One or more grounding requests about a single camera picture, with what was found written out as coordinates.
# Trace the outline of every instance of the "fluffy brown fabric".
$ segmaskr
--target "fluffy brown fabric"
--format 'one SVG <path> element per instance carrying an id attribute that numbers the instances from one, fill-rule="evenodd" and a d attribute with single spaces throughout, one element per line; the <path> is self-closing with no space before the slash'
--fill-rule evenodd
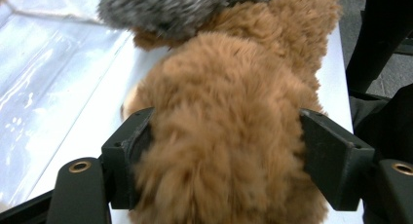
<path id="1" fill-rule="evenodd" d="M 124 103 L 125 118 L 156 108 L 154 140 L 135 168 L 133 222 L 321 222 L 299 109 L 321 111 L 315 72 L 337 1 L 242 3 L 188 42 L 138 32 L 137 45 L 176 50 Z"/>

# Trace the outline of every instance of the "gray plush toy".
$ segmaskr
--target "gray plush toy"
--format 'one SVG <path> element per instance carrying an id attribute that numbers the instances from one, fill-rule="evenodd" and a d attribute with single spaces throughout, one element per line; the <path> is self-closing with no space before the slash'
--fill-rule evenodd
<path id="1" fill-rule="evenodd" d="M 193 36 L 212 14 L 243 1 L 246 0 L 100 0 L 98 10 L 103 21 L 112 27 L 137 26 L 179 40 Z"/>

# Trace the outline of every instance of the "black object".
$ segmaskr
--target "black object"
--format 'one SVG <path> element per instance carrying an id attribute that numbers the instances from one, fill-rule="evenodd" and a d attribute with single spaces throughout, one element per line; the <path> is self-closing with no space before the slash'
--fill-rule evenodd
<path id="1" fill-rule="evenodd" d="M 365 93 L 412 30 L 413 0 L 366 0 L 357 44 L 346 70 L 349 89 Z"/>
<path id="2" fill-rule="evenodd" d="M 133 207 L 139 196 L 131 167 L 150 145 L 153 111 L 133 114 L 102 146 L 99 160 L 65 165 L 53 192 L 1 213 L 0 223 L 110 223 L 108 203 Z M 320 113 L 302 110 L 301 122 L 308 149 L 306 170 L 335 209 L 354 210 L 362 197 L 372 207 L 366 220 L 379 213 L 385 223 L 413 223 L 413 190 L 405 187 L 413 182 L 411 165 L 385 161 L 377 166 L 371 147 Z M 377 189 L 363 189 L 364 181 Z"/>

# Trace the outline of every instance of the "plush toy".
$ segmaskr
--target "plush toy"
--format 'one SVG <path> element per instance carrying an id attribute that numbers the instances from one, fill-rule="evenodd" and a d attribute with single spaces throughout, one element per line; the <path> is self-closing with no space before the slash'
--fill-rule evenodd
<path id="1" fill-rule="evenodd" d="M 99 15 L 113 27 L 139 26 L 158 36 L 188 39 L 213 14 L 240 1 L 245 0 L 100 0 Z"/>
<path id="2" fill-rule="evenodd" d="M 338 0 L 246 1 L 187 41 L 134 29 L 136 45 L 174 48 L 123 106 L 125 118 L 155 107 L 152 144 L 134 169 L 134 223 L 323 220 L 299 110 L 322 112 L 315 73 L 339 14 Z"/>

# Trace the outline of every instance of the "gray floor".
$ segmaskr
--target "gray floor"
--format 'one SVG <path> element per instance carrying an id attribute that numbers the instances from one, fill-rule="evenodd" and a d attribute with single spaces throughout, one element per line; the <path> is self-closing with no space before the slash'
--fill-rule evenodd
<path id="1" fill-rule="evenodd" d="M 364 9 L 365 0 L 341 0 L 341 2 L 343 16 L 340 20 L 340 31 L 344 62 L 347 66 L 361 27 L 360 10 Z M 392 97 L 399 88 L 412 83 L 413 56 L 393 55 L 367 92 Z"/>

